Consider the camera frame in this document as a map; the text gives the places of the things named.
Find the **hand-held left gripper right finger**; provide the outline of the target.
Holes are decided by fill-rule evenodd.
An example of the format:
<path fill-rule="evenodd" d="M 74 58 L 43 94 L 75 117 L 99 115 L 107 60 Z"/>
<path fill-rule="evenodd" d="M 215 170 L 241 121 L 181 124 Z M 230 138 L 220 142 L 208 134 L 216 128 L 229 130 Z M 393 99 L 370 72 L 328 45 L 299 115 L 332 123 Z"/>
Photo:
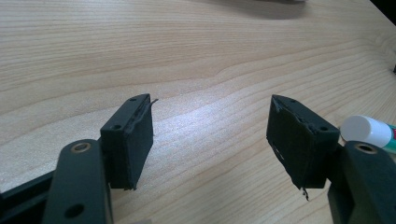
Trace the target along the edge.
<path fill-rule="evenodd" d="M 331 185 L 334 224 L 396 224 L 396 163 L 380 147 L 338 143 L 340 131 L 300 102 L 271 98 L 266 138 L 302 191 Z"/>

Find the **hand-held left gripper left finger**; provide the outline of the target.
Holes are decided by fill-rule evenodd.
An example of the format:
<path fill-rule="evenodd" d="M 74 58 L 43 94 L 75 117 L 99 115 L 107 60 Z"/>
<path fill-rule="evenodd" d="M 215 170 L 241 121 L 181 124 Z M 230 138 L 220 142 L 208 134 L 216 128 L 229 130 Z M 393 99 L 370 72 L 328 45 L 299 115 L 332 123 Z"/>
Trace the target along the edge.
<path fill-rule="evenodd" d="M 128 99 L 100 129 L 60 153 L 43 224 L 113 224 L 110 191 L 136 189 L 153 145 L 149 94 Z"/>

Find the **white-capped green tube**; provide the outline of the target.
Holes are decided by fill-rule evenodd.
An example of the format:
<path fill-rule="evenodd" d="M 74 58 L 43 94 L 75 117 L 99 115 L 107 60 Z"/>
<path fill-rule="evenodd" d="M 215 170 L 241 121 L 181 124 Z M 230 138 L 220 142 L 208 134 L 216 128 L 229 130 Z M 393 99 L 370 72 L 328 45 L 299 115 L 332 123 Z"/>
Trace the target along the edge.
<path fill-rule="evenodd" d="M 396 126 L 362 115 L 351 116 L 340 127 L 345 141 L 360 141 L 396 154 Z"/>

